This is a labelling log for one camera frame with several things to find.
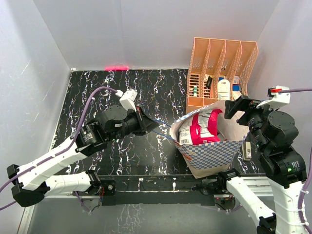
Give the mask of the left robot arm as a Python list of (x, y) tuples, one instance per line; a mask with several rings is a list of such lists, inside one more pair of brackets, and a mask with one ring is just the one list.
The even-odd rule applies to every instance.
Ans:
[(102, 189), (101, 181), (94, 170), (73, 175), (57, 175), (68, 165), (105, 150), (108, 143), (134, 134), (143, 136), (159, 124), (144, 114), (138, 106), (125, 110), (112, 106), (90, 120), (58, 147), (31, 163), (7, 167), (13, 199), (22, 207), (41, 202), (46, 196), (83, 192), (96, 195)]

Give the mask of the pink snack bag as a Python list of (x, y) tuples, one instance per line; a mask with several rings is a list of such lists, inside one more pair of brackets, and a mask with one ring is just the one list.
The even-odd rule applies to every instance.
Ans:
[(225, 141), (218, 130), (220, 109), (203, 110), (187, 118), (181, 125), (178, 136), (180, 145), (200, 145)]

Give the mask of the blue checkered paper bag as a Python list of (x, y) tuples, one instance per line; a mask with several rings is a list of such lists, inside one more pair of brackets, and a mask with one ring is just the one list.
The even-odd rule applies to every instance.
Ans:
[[(222, 110), (217, 124), (218, 130), (226, 140), (200, 145), (180, 145), (178, 132), (182, 123), (199, 111), (213, 109)], [(224, 114), (225, 101), (220, 100), (184, 115), (169, 126), (167, 139), (173, 141), (195, 178), (203, 178), (228, 169), (247, 137), (248, 128), (238, 125), (236, 116), (232, 119), (225, 119)]]

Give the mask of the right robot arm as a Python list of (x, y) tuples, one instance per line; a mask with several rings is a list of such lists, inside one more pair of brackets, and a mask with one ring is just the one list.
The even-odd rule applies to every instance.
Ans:
[(220, 172), (217, 187), (231, 193), (254, 221), (259, 234), (310, 234), (305, 219), (304, 194), (310, 182), (303, 157), (292, 147), (298, 136), (295, 120), (289, 114), (261, 102), (240, 96), (225, 101), (226, 119), (238, 111), (243, 115), (237, 123), (249, 128), (254, 138), (259, 161), (273, 192), (275, 210), (268, 208), (246, 185), (236, 169)]

